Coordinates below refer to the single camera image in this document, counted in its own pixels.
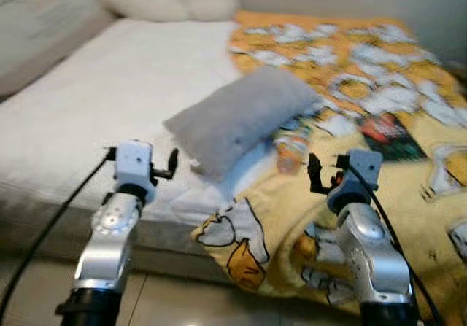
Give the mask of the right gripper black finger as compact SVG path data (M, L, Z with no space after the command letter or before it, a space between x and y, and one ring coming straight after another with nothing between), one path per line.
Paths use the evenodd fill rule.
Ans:
M320 159L317 158L314 153L308 154L308 162L307 162L307 175L309 179L309 190L311 193L319 193L323 195L324 193L324 185L321 182L321 170L323 166L321 166Z

